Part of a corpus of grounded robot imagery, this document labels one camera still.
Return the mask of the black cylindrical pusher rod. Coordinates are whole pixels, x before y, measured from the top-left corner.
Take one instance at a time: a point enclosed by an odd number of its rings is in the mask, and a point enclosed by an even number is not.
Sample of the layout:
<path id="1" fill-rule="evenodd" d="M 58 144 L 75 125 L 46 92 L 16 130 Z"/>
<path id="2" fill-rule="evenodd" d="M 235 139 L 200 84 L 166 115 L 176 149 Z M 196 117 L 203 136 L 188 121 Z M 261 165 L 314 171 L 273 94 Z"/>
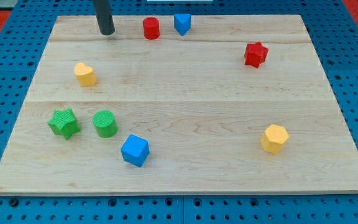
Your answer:
<path id="1" fill-rule="evenodd" d="M 102 35 L 111 35 L 115 32 L 109 0 L 93 0 L 96 20 Z"/>

